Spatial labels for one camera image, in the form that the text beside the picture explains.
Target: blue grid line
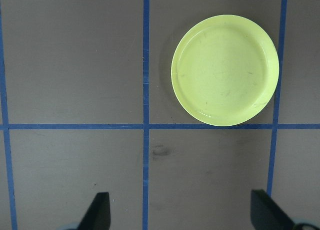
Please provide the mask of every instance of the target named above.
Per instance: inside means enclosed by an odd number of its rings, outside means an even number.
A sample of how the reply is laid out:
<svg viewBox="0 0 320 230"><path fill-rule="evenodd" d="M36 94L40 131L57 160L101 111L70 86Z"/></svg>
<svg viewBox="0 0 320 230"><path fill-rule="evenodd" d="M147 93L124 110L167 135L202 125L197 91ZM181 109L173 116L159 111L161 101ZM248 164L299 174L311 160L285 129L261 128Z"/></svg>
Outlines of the blue grid line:
<svg viewBox="0 0 320 230"><path fill-rule="evenodd" d="M320 129L320 123L254 123L237 126L211 126L208 124L190 123L149 123L151 130L201 130L201 129L258 129L268 130L276 127L281 129ZM0 125L0 130L143 130L144 124L9 124L8 127Z"/></svg>
<svg viewBox="0 0 320 230"><path fill-rule="evenodd" d="M320 129L320 124L278 124L278 129Z"/></svg>
<svg viewBox="0 0 320 230"><path fill-rule="evenodd" d="M149 22L150 0L143 0L143 186L142 229L148 230L149 210Z"/></svg>
<svg viewBox="0 0 320 230"><path fill-rule="evenodd" d="M193 129L272 129L272 124L243 124L238 126L212 126L208 124L150 124L152 130L193 130Z"/></svg>
<svg viewBox="0 0 320 230"><path fill-rule="evenodd" d="M271 134L271 146L270 146L270 157L269 157L269 169L266 191L269 196L272 193L272 184L274 178L274 167L277 147L277 131L278 131L278 119L279 119L279 106L280 106L280 93L281 93L281 80L282 80L282 69L284 61L284 46L285 46L285 34L286 34L286 16L287 16L287 1L281 0L281 13L280 13L280 30L279 30L279 79L275 91L274 98L274 109L273 109L273 127Z"/></svg>
<svg viewBox="0 0 320 230"><path fill-rule="evenodd" d="M12 230L18 230L17 225L17 212L15 201L15 187L14 176L12 169L11 147L10 147L10 133L9 133L9 117L7 105L7 89L5 78L5 62L4 62L4 46L2 39L2 16L0 14L0 88L1 88L1 112L2 112L2 125L3 125L3 140L6 162L6 177L8 182L9 202L10 202L10 215Z"/></svg>
<svg viewBox="0 0 320 230"><path fill-rule="evenodd" d="M143 129L143 124L9 124L10 130L34 130L34 129L57 129L57 130L126 130L126 129Z"/></svg>

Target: yellow plastic lid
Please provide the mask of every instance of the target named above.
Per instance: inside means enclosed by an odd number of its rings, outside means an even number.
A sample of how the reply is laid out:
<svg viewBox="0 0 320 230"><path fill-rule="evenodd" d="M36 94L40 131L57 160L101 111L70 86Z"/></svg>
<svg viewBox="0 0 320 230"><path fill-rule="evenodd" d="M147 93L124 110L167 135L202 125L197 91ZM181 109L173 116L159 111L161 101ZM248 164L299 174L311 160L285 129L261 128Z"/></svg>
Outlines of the yellow plastic lid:
<svg viewBox="0 0 320 230"><path fill-rule="evenodd" d="M181 105L194 118L215 126L243 123L271 99L279 60L268 34L234 15L208 18L181 39L171 80Z"/></svg>

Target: smudge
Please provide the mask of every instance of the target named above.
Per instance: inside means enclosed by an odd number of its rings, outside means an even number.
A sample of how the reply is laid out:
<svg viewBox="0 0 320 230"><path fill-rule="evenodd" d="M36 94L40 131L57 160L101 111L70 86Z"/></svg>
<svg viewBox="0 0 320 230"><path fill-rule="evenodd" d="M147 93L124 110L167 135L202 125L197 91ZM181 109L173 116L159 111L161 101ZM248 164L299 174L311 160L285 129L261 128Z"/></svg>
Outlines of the smudge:
<svg viewBox="0 0 320 230"><path fill-rule="evenodd" d="M152 151L153 156L168 156L171 154L171 149L167 147L158 147Z"/></svg>

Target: blue tape line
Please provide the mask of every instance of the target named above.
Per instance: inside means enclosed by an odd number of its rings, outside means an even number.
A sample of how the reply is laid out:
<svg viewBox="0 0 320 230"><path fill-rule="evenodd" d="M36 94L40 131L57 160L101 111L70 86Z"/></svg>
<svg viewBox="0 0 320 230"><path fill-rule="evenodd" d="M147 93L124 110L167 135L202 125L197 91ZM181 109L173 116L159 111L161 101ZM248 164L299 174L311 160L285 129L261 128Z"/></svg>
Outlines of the blue tape line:
<svg viewBox="0 0 320 230"><path fill-rule="evenodd" d="M193 130L193 129L272 129L272 124L243 124L238 126L211 126L208 124L150 124L150 129L156 130Z"/></svg>
<svg viewBox="0 0 320 230"><path fill-rule="evenodd" d="M150 0L143 0L143 230L148 230L149 214L149 22Z"/></svg>
<svg viewBox="0 0 320 230"><path fill-rule="evenodd" d="M320 129L320 124L278 124L278 129Z"/></svg>
<svg viewBox="0 0 320 230"><path fill-rule="evenodd" d="M279 46L278 46L279 79L278 79L278 84L276 87L275 98L274 98L273 122L272 122L273 127L272 127L272 134L271 134L268 180L267 180L267 187L266 187L266 191L269 196L271 196L271 193L272 193L272 184L273 184L273 178L274 178L274 166L275 166L275 157L276 157L277 131L278 131L279 106L280 106L280 94L281 94L281 80L282 80L285 34L286 34L287 1L288 0L281 0Z"/></svg>
<svg viewBox="0 0 320 230"><path fill-rule="evenodd" d="M15 201L15 187L14 176L12 169L11 147L10 147L10 133L9 133L9 117L7 105L7 90L5 78L5 62L4 62L4 46L2 40L2 16L0 15L0 88L1 88L1 112L2 112L2 125L3 125L3 139L4 151L6 162L6 176L8 182L9 202L10 202L10 215L12 230L18 230L17 225L17 212Z"/></svg>
<svg viewBox="0 0 320 230"><path fill-rule="evenodd" d="M9 124L11 130L32 130L32 129L79 129L79 130L126 130L126 129L143 129L143 124Z"/></svg>
<svg viewBox="0 0 320 230"><path fill-rule="evenodd" d="M258 129L268 130L273 124L243 124L238 126L211 126L207 124L149 124L152 130L201 130L201 129ZM277 129L320 129L320 124L277 124ZM10 130L143 130L144 124L9 124ZM8 129L0 125L0 130Z"/></svg>

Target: gray square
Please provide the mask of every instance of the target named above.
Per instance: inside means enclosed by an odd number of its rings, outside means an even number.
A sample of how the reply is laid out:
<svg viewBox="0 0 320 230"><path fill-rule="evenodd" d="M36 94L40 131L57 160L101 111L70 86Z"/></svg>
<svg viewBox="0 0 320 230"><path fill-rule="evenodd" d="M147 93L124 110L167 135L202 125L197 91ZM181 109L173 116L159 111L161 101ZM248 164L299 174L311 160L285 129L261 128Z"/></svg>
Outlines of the gray square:
<svg viewBox="0 0 320 230"><path fill-rule="evenodd" d="M142 123L143 0L1 0L10 123Z"/></svg>
<svg viewBox="0 0 320 230"><path fill-rule="evenodd" d="M279 130L272 197L291 217L320 224L320 130Z"/></svg>
<svg viewBox="0 0 320 230"><path fill-rule="evenodd" d="M11 229L4 135L0 134L0 229Z"/></svg>
<svg viewBox="0 0 320 230"><path fill-rule="evenodd" d="M266 188L270 130L153 130L149 229L253 229L250 191Z"/></svg>
<svg viewBox="0 0 320 230"><path fill-rule="evenodd" d="M199 123L179 104L171 61L184 34L198 22L233 14L259 24L278 47L281 0L150 0L150 121ZM273 101L250 123L272 123Z"/></svg>
<svg viewBox="0 0 320 230"><path fill-rule="evenodd" d="M320 122L320 0L287 0L280 123Z"/></svg>
<svg viewBox="0 0 320 230"><path fill-rule="evenodd" d="M108 191L110 229L141 230L142 137L140 130L11 131L19 228L79 222L95 194Z"/></svg>

